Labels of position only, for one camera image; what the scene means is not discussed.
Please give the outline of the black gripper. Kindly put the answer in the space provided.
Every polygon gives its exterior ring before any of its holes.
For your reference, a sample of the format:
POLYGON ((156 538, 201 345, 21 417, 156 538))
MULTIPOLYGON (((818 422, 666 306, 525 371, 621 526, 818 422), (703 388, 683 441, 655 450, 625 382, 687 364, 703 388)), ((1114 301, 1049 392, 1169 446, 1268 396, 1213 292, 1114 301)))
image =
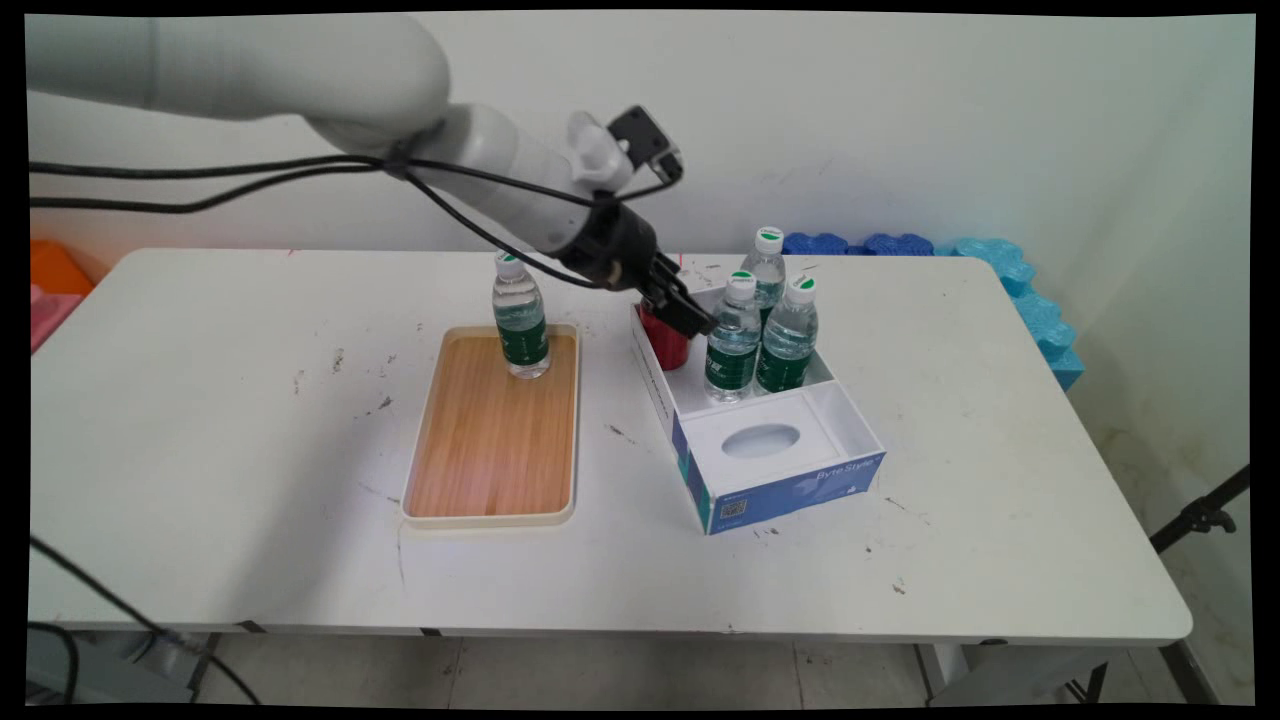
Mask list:
POLYGON ((658 252, 653 227, 623 204, 590 209, 582 228, 558 251, 558 260, 604 290, 639 291, 643 307, 682 337, 709 334, 718 327, 680 278, 680 264, 658 252))

